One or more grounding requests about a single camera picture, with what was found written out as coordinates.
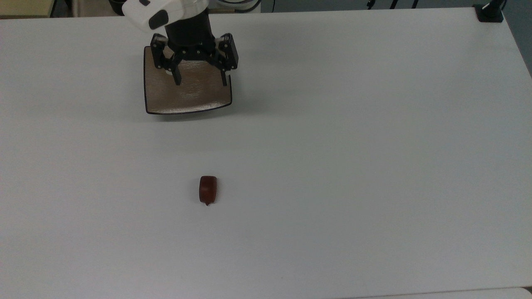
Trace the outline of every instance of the table surface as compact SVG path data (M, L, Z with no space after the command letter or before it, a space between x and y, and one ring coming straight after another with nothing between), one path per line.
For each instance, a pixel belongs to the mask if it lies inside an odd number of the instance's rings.
M532 299L532 294L523 288L470 290L431 294L373 297L374 299Z
M162 117L144 111L151 37L125 18L0 21L0 297L532 285L532 80L505 22L211 23L235 36L233 104Z
M0 0L0 19L49 18L55 0Z

